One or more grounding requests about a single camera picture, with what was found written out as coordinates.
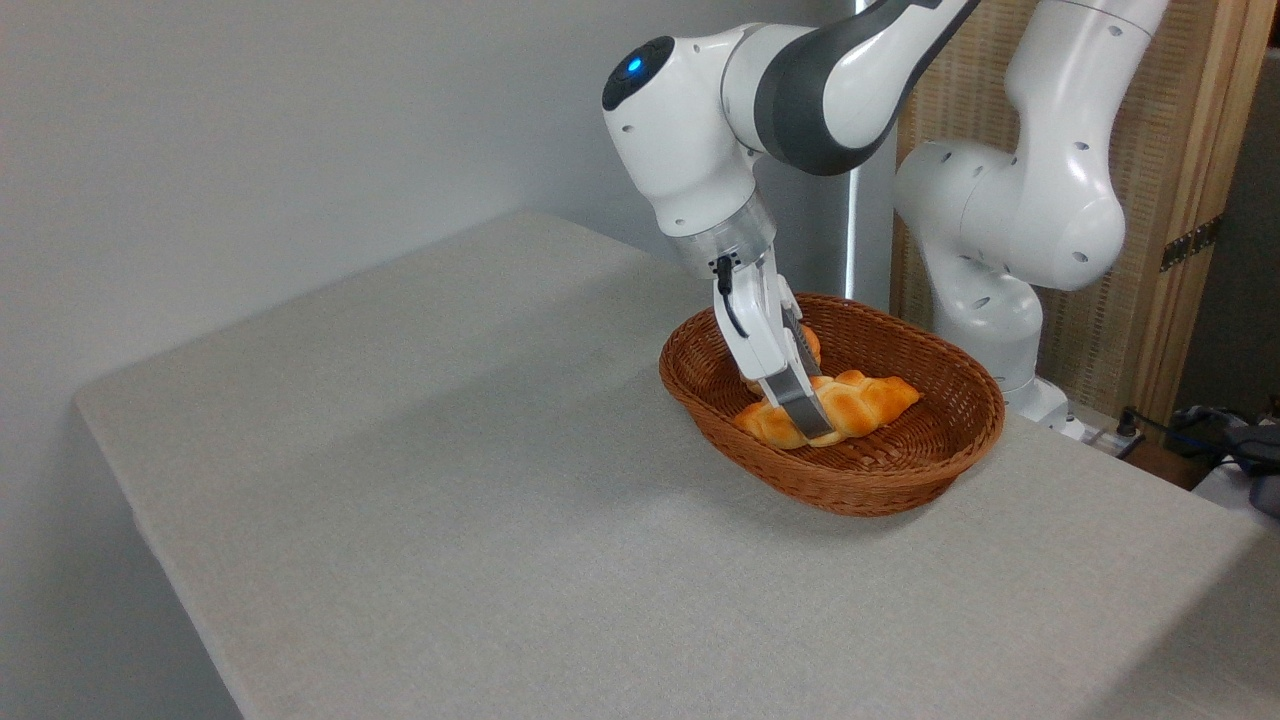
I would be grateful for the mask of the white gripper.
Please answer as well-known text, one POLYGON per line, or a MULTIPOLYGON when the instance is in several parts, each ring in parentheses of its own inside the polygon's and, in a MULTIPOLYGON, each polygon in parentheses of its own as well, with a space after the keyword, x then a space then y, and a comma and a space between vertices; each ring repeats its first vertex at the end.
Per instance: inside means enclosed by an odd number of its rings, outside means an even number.
POLYGON ((810 378, 817 343, 808 340, 803 314, 769 250, 754 263, 732 252, 710 263, 719 331, 739 374, 751 392, 785 410, 808 439, 835 432, 810 378))

